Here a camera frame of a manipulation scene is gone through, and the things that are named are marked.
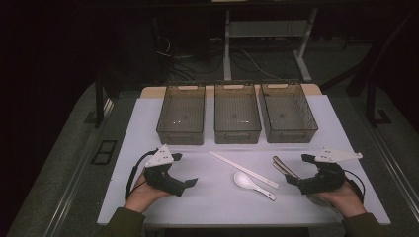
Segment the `person's right hand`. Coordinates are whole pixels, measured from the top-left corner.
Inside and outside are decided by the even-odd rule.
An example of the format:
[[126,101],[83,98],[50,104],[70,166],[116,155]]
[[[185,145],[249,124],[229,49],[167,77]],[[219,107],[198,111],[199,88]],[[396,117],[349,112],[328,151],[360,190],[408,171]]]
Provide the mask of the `person's right hand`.
[[354,188],[346,181],[338,190],[315,195],[329,201],[346,218],[367,213]]

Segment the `desk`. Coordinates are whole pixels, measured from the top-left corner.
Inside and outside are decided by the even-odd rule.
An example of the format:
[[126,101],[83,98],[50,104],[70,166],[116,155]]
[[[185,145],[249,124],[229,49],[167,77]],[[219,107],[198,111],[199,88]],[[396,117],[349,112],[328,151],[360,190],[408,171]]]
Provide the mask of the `desk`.
[[[339,214],[311,203],[298,188],[287,184],[285,177],[272,166],[272,157],[277,155],[304,179],[317,171],[314,165],[301,161],[301,154],[316,155],[323,146],[353,151],[328,98],[322,96],[315,85],[303,85],[303,89],[319,127],[310,143],[270,144],[262,130],[258,144],[217,145],[212,128],[213,87],[207,87],[204,145],[169,146],[171,152],[183,154],[182,160],[175,162],[169,170],[170,175],[180,181],[199,178],[198,182],[186,189],[181,197],[166,197],[147,210],[145,227],[307,227],[340,223]],[[136,101],[98,218],[100,224],[108,223],[116,208],[124,204],[126,182],[139,157],[161,146],[155,128],[164,91],[162,87],[145,88]],[[279,183],[280,187],[275,190],[254,179],[255,183],[276,195],[277,200],[271,201],[257,192],[237,187],[233,181],[237,170],[209,155],[211,150]],[[379,223],[389,224],[359,161],[342,162],[341,166],[356,173],[366,185],[366,209],[376,216]]]

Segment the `green sleeve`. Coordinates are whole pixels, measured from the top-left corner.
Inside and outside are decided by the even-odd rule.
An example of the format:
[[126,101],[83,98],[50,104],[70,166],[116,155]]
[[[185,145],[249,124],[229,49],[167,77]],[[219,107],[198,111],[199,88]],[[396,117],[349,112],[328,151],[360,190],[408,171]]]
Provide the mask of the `green sleeve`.
[[346,218],[342,224],[349,237],[389,237],[371,213]]
[[96,237],[140,236],[144,219],[145,216],[138,212],[119,207],[109,223],[96,234]]

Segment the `transparent gray container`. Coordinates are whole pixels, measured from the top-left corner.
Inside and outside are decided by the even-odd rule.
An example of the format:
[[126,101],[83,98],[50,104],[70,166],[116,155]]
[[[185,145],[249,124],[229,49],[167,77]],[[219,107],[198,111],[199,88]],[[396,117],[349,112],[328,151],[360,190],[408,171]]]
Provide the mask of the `transparent gray container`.
[[156,128],[160,142],[203,145],[205,108],[205,82],[169,82]]
[[262,80],[259,102],[269,143],[311,141],[318,127],[299,83]]
[[216,144],[256,144],[262,130],[253,81],[215,81]]

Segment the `spoon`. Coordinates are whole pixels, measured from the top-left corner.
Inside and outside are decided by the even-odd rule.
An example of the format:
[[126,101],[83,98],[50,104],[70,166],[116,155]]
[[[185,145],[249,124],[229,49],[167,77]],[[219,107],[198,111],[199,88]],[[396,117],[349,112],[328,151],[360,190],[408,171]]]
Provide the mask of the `spoon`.
[[234,174],[234,182],[241,188],[258,191],[266,195],[266,197],[270,198],[271,200],[275,200],[277,198],[275,197],[275,195],[269,193],[268,191],[260,188],[255,183],[253,183],[253,181],[241,171],[236,172]]

